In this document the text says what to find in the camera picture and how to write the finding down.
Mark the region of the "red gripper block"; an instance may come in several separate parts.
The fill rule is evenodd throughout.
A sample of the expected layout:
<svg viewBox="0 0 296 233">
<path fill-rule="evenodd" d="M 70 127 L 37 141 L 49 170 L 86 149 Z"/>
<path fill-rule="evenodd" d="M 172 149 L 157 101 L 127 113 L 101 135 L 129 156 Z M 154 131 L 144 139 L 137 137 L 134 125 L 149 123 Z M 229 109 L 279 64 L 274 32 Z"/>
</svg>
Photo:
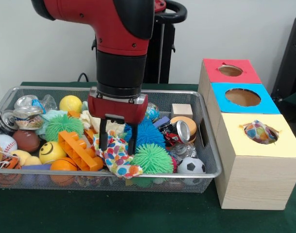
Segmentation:
<svg viewBox="0 0 296 233">
<path fill-rule="evenodd" d="M 99 146 L 101 150 L 107 150 L 107 118 L 113 118 L 128 123 L 128 155 L 135 154 L 138 124 L 144 119 L 147 106 L 148 96 L 146 94 L 141 94 L 133 102 L 130 102 L 130 99 L 97 98 L 89 95 L 88 110 L 90 115 L 101 118 L 99 127 Z"/>
</svg>

